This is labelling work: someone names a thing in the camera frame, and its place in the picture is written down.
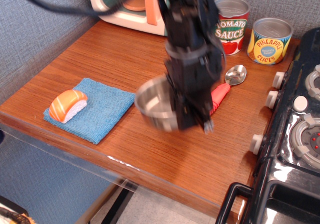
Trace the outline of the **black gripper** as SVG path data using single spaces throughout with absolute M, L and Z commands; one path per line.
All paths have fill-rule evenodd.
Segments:
M 222 53 L 217 48 L 171 56 L 165 62 L 171 86 L 170 104 L 176 114 L 178 129 L 183 131 L 201 126 L 205 133 L 213 131 L 210 112 L 213 108 L 211 88 L 219 81 Z

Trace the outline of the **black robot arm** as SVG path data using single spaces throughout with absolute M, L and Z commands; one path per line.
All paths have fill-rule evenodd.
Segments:
M 165 62 L 177 127 L 213 131 L 211 88 L 220 79 L 225 52 L 214 35 L 219 10 L 214 0 L 157 0 L 167 31 Z

